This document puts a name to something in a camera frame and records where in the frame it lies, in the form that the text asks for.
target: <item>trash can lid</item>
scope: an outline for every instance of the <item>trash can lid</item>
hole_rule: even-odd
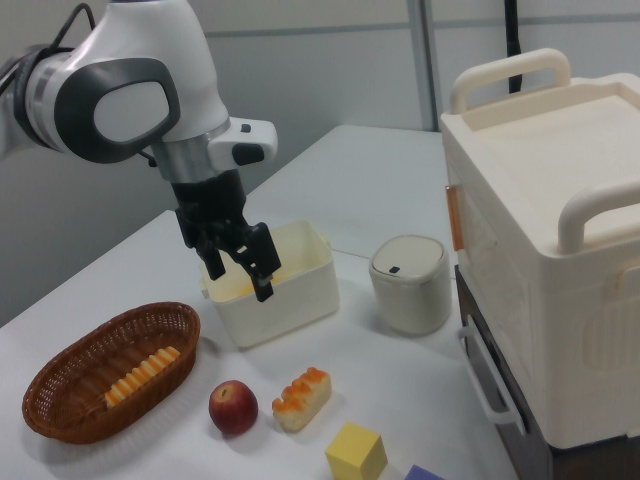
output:
[[[410,283],[430,280],[446,251],[442,244],[420,235],[401,235],[384,243],[371,259],[376,272]]]

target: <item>orange latch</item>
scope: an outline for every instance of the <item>orange latch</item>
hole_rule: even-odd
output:
[[[447,206],[449,207],[449,223],[451,224],[453,249],[457,252],[464,248],[462,223],[460,222],[460,211],[458,209],[458,189],[454,185],[447,185],[445,191],[447,192]]]

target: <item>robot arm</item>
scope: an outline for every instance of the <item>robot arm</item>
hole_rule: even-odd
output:
[[[76,49],[35,49],[0,77],[0,160],[41,145],[97,163],[151,147],[171,182],[189,248],[216,279],[220,250],[260,301],[280,261],[266,225],[242,215],[238,167],[271,159],[271,123],[229,117],[200,24],[186,0],[112,0]]]

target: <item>purple block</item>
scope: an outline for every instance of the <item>purple block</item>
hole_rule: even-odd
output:
[[[431,472],[427,472],[424,468],[420,468],[417,465],[411,467],[409,474],[404,480],[444,480]]]

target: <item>table surface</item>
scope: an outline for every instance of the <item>table surface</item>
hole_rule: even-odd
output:
[[[233,345],[201,295],[199,260],[184,247],[172,212],[0,328],[2,478],[330,480],[324,450],[352,421],[382,435],[389,459],[382,480],[404,479],[413,464],[447,480],[515,480],[461,360],[457,304],[434,334],[403,337],[380,319],[368,275],[367,257],[382,241],[409,228],[432,236],[447,231],[428,205],[439,202],[432,190],[444,195],[441,163],[437,134],[340,127],[249,195],[248,216],[264,211],[263,219],[276,224],[307,218],[329,236],[340,292],[335,314],[252,349]],[[395,190],[404,182],[406,189]],[[385,184],[395,193],[382,200]],[[200,315],[197,361],[185,382],[131,427],[93,445],[32,432],[21,402],[44,364],[113,316],[156,301],[183,302]],[[302,431],[285,433],[271,401],[308,366],[332,375],[333,395]],[[260,407],[256,424],[235,438],[224,438],[208,414],[209,394],[228,379],[247,383]]]

